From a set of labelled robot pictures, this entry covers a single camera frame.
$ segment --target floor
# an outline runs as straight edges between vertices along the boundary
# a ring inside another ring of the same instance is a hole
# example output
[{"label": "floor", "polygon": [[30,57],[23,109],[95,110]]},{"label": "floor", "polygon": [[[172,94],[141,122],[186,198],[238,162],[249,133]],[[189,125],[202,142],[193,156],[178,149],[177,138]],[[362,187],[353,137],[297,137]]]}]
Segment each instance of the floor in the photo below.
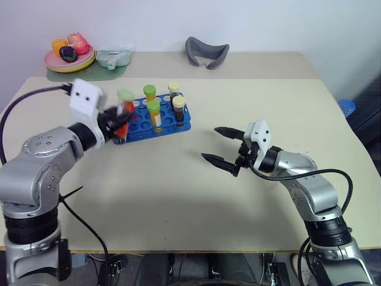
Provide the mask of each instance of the floor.
[{"label": "floor", "polygon": [[[376,284],[381,285],[381,249],[374,250],[362,250],[361,251],[364,259],[366,261],[367,267],[374,277]],[[4,251],[0,251],[0,286],[6,285],[5,281],[5,255]],[[142,260],[142,256],[140,254],[125,254],[127,259],[127,265],[120,272],[120,276],[118,279],[118,275],[115,276],[111,280],[111,286],[133,286],[135,281],[135,276],[138,272],[140,262]],[[273,256],[274,262],[289,262],[291,253],[276,253]],[[101,259],[102,255],[98,254],[95,257]],[[181,261],[184,257],[184,254],[175,254],[175,260]],[[252,269],[254,276],[257,281],[260,279],[263,271],[263,254],[245,254],[245,257]],[[69,278],[60,283],[62,286],[95,286],[97,285],[97,275],[96,272],[99,272],[99,268],[101,267],[101,262],[95,262],[95,265],[91,259],[86,259],[87,264],[73,268],[73,271]],[[195,269],[194,266],[186,266],[190,264],[187,260],[184,260],[182,267],[182,276],[192,276],[192,270]],[[179,273],[179,264],[175,263],[173,266],[174,274]],[[289,279],[291,285],[298,285],[296,277],[293,275],[291,267],[288,265]],[[262,280],[263,285],[270,285],[266,276],[264,275],[264,279]]]}]

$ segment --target test tube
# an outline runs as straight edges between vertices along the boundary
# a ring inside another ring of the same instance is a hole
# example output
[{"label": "test tube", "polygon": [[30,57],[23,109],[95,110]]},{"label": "test tube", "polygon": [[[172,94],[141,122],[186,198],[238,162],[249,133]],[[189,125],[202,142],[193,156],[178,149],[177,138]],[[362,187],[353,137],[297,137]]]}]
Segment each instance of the test tube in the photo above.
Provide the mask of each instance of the test tube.
[{"label": "test tube", "polygon": [[[181,95],[178,95],[173,98],[173,107],[174,107],[174,118],[177,122],[184,121],[184,106],[185,106],[185,98]],[[178,128],[182,128],[184,124],[176,124]]]},{"label": "test tube", "polygon": [[[155,127],[161,126],[160,103],[156,100],[152,100],[147,103],[147,109],[149,111],[149,116],[151,117],[152,125]],[[154,131],[160,133],[163,129],[155,128]]]},{"label": "test tube", "polygon": [[[118,90],[118,107],[117,114],[121,115],[124,112],[135,113],[135,106],[133,106],[132,101],[135,99],[132,92],[125,89]],[[127,122],[124,126],[116,130],[115,135],[119,138],[119,143],[125,143],[127,136],[129,134],[129,123]]]},{"label": "test tube", "polygon": [[173,106],[173,103],[172,103],[173,98],[180,95],[179,94],[180,83],[176,80],[171,80],[168,83],[168,90],[169,90],[169,97],[171,99],[171,105]]},{"label": "test tube", "polygon": [[150,101],[156,99],[156,88],[154,85],[144,86],[143,92],[144,92],[145,96],[147,97],[147,102],[150,102]]}]

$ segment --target test tube rack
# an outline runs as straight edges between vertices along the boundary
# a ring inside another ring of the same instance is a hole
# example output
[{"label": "test tube rack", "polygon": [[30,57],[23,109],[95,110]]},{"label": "test tube rack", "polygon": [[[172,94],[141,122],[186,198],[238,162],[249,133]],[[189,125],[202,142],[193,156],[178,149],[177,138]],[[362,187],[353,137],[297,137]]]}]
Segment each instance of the test tube rack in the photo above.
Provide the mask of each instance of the test tube rack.
[{"label": "test tube rack", "polygon": [[[156,100],[160,103],[161,125],[153,126],[149,112],[147,109],[147,99],[138,98],[133,101],[136,113],[129,121],[129,135],[125,142],[114,140],[114,143],[125,144],[149,138],[166,136],[169,134],[187,131],[191,128],[191,115],[188,107],[184,106],[184,121],[177,122],[174,117],[174,110],[171,106],[169,94],[157,95]],[[162,128],[161,132],[156,132],[155,129]]]}]

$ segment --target green plate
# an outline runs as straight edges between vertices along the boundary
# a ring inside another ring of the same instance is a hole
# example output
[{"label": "green plate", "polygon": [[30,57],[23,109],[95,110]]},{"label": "green plate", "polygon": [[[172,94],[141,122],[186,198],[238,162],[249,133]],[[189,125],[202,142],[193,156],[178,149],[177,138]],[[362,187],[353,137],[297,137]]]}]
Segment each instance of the green plate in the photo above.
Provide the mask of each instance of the green plate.
[{"label": "green plate", "polygon": [[117,79],[124,75],[127,66],[116,67],[115,70],[108,70],[101,67],[97,61],[94,61],[91,65],[83,70],[76,71],[74,73],[57,73],[47,69],[46,77],[51,82],[72,82],[74,79],[83,79],[86,81],[102,81]]}]

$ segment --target tabletop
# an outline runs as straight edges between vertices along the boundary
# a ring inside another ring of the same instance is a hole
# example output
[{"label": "tabletop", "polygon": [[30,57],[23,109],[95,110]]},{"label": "tabletop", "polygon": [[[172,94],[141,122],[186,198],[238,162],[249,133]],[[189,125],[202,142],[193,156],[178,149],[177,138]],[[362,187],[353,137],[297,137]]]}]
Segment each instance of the tabletop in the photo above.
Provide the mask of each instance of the tabletop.
[{"label": "tabletop", "polygon": [[[293,57],[305,61],[302,55]],[[300,66],[310,69],[308,62]],[[89,150],[62,179],[61,193],[84,186],[68,204],[114,252],[299,249],[307,232],[280,183],[264,181],[245,169],[235,178],[200,155],[216,154],[234,162],[240,142],[213,129],[245,130],[249,122],[266,119],[272,145],[310,156],[319,169],[341,169],[351,176],[354,193],[345,220],[360,247],[380,247],[380,176],[335,99],[311,70],[309,76],[296,69],[292,76],[271,71],[268,78],[262,78],[254,71],[242,79],[225,75],[218,79],[208,71],[201,78],[166,73],[171,77],[130,75],[94,82],[108,94],[109,106],[117,103],[119,88],[142,98],[144,85],[153,84],[157,94],[163,94],[167,82],[178,78],[192,128],[124,145],[109,142],[100,150]],[[44,77],[30,77],[15,98],[54,85]],[[71,125],[69,100],[55,91],[20,103],[4,130],[7,158],[16,156],[28,137]],[[336,174],[323,176],[337,189],[342,204],[346,180]],[[102,249],[71,214],[61,206],[59,211],[62,237],[69,239],[73,251]],[[5,234],[4,220],[0,221],[0,234]]]}]

